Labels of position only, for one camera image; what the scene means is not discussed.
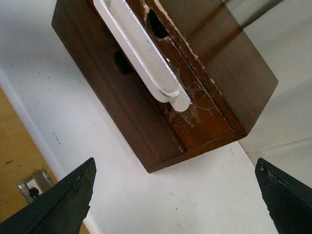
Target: black plastic part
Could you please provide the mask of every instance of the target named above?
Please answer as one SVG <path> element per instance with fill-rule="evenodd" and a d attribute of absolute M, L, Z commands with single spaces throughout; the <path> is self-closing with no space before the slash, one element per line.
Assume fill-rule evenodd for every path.
<path fill-rule="evenodd" d="M 279 234 L 312 234 L 312 189 L 260 158 L 255 174 Z"/>
<path fill-rule="evenodd" d="M 78 234 L 89 211 L 96 165 L 88 159 L 0 224 L 0 234 Z"/>

